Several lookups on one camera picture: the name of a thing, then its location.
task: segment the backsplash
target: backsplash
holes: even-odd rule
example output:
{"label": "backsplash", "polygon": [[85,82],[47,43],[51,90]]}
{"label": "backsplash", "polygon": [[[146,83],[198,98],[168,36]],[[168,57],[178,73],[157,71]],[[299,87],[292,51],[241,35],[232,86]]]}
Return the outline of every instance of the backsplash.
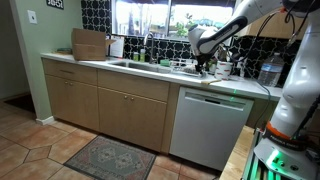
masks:
{"label": "backsplash", "polygon": [[[84,29],[111,34],[112,19],[110,0],[82,0],[81,6]],[[252,36],[235,37],[230,47],[230,51],[233,53],[241,53],[244,56],[248,52],[253,39],[254,37]],[[287,39],[263,37],[257,39],[257,43],[253,47],[246,65],[247,70],[250,71],[254,78],[259,76],[263,60],[273,55],[274,52],[280,52],[281,57],[285,61],[285,66],[278,85],[280,87],[283,86],[301,43],[301,41],[296,41],[289,49],[284,51],[284,47],[286,46],[287,42]],[[155,39],[154,44],[155,53],[159,53],[159,59],[194,59],[194,56],[190,51],[190,44],[188,42]],[[143,38],[126,36],[124,58],[132,59],[133,52],[140,52],[140,49],[143,48],[147,50],[146,59],[148,60],[150,47],[143,46]]]}

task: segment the sink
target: sink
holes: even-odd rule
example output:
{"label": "sink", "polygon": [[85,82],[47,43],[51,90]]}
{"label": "sink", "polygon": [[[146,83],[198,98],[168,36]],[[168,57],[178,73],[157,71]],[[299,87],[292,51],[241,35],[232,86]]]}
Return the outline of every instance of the sink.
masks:
{"label": "sink", "polygon": [[161,74],[171,73],[170,68],[159,67],[157,65],[150,65],[150,64],[138,64],[138,63],[132,63],[132,62],[118,62],[118,63],[114,63],[111,65],[127,67],[127,68],[132,68],[132,69],[139,69],[139,70],[149,71],[149,72],[156,72],[156,73],[161,73]]}

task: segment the cardboard box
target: cardboard box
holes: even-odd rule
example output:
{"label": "cardboard box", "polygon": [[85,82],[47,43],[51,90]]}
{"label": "cardboard box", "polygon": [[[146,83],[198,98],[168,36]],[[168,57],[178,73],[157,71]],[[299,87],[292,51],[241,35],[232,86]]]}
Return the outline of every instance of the cardboard box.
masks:
{"label": "cardboard box", "polygon": [[104,32],[74,28],[71,35],[73,57],[78,61],[104,61],[106,48],[114,40],[106,40]]}

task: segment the drawer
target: drawer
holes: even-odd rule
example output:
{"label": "drawer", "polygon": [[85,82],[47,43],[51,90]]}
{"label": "drawer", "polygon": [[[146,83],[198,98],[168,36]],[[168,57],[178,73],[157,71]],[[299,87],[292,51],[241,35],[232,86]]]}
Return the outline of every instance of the drawer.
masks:
{"label": "drawer", "polygon": [[77,64],[42,59],[45,74],[97,85],[97,69]]}
{"label": "drawer", "polygon": [[123,73],[98,70],[98,86],[167,102],[169,83]]}

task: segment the countertop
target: countertop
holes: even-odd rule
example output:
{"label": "countertop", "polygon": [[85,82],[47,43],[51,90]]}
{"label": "countertop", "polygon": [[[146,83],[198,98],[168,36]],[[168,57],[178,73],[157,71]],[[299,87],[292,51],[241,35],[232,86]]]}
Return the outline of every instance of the countertop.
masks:
{"label": "countertop", "polygon": [[253,140],[253,129],[244,126],[234,146],[220,180],[239,180],[242,177]]}
{"label": "countertop", "polygon": [[[72,55],[61,55],[54,53],[42,53],[41,57],[53,59],[62,62],[68,62],[73,64],[79,64],[99,69],[105,69],[115,72],[121,72],[136,76],[148,77],[152,79],[158,79],[173,83],[178,83],[181,85],[187,85],[192,87],[204,88],[208,90],[220,91],[223,93],[231,93],[235,95],[243,95],[252,98],[260,98],[260,99],[268,99],[268,94],[266,90],[264,90],[258,83],[253,80],[240,78],[238,76],[233,76],[229,81],[220,81],[211,83],[210,85],[202,84],[201,81],[210,81],[214,80],[214,76],[208,75],[203,79],[199,79],[197,77],[191,77],[186,75],[178,75],[178,74],[160,74],[155,72],[143,71],[138,69],[126,68],[121,66],[112,65],[113,63],[117,63],[119,61],[130,61],[119,58],[107,57],[106,61],[76,61],[74,60]],[[267,87],[271,94],[271,100],[278,101],[282,94],[281,88],[275,87]]]}

